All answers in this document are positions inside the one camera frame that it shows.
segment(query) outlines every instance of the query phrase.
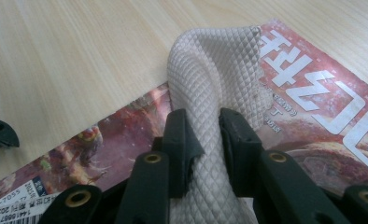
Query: quilted fabric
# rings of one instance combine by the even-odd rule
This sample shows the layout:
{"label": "quilted fabric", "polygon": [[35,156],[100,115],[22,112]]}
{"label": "quilted fabric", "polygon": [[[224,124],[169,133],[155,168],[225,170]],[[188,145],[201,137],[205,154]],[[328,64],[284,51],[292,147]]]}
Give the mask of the quilted fabric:
{"label": "quilted fabric", "polygon": [[185,108],[205,155],[193,169],[190,191],[171,202],[171,223],[250,223],[246,201],[232,191],[219,132],[219,109],[241,112],[255,130],[272,94],[260,88],[261,29],[194,29],[171,49],[168,82],[174,109]]}

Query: wooden table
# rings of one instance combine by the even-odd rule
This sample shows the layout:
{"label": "wooden table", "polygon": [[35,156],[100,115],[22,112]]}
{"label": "wooden table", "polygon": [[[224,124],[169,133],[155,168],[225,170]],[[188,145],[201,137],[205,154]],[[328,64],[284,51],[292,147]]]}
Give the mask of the wooden table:
{"label": "wooden table", "polygon": [[0,179],[164,83],[185,30],[272,18],[368,83],[368,0],[0,1]]}

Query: barcode sticker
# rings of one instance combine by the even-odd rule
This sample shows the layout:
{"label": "barcode sticker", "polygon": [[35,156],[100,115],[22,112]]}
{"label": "barcode sticker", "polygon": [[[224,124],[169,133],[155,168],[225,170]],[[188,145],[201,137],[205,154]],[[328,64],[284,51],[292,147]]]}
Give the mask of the barcode sticker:
{"label": "barcode sticker", "polygon": [[58,195],[59,193],[56,193],[25,202],[0,206],[0,223],[37,223]]}
{"label": "barcode sticker", "polygon": [[0,199],[0,206],[24,202],[47,195],[41,179],[37,176]]}

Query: magazine cover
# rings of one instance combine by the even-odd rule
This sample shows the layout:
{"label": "magazine cover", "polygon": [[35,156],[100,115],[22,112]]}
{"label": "magazine cover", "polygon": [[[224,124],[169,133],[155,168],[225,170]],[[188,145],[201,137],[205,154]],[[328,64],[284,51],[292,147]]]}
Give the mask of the magazine cover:
{"label": "magazine cover", "polygon": [[[368,85],[278,20],[262,26],[261,56],[261,83],[275,100],[257,132],[264,148],[289,153],[338,195],[368,185]],[[0,206],[75,184],[119,184],[163,136],[170,111],[163,84],[1,180]]]}
{"label": "magazine cover", "polygon": [[262,85],[274,95],[258,131],[320,187],[368,185],[368,85],[281,21],[262,26]]}
{"label": "magazine cover", "polygon": [[0,206],[76,184],[109,189],[130,176],[134,159],[163,136],[171,111],[167,84],[57,146],[0,181]]}

